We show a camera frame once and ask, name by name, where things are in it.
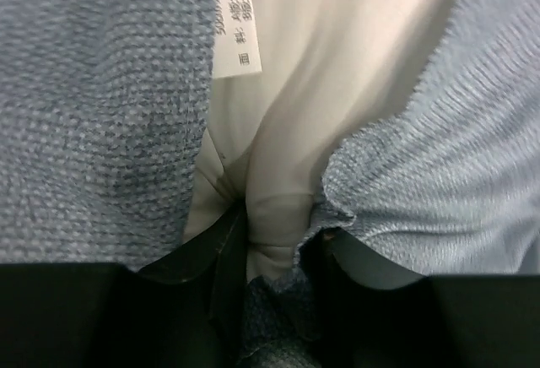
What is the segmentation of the white pillow yellow edge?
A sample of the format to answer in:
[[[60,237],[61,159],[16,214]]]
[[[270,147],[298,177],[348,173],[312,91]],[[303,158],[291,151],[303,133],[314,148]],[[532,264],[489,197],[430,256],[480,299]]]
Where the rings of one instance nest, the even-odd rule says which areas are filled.
[[[262,71],[213,82],[184,237],[242,198],[246,274],[276,279],[292,267],[330,154],[405,106],[453,0],[253,2]]]

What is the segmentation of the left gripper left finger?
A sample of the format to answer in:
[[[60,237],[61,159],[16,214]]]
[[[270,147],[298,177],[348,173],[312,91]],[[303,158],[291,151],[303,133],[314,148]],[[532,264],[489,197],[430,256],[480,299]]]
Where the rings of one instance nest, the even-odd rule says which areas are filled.
[[[247,232],[245,209],[233,207],[137,272],[117,263],[2,265],[2,366],[231,367]]]

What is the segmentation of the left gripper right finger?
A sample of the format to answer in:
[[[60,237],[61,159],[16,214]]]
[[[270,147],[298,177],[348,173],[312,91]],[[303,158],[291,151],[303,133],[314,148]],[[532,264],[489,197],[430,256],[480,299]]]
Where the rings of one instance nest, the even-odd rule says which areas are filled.
[[[340,229],[301,250],[325,367],[536,367],[536,275],[423,276]]]

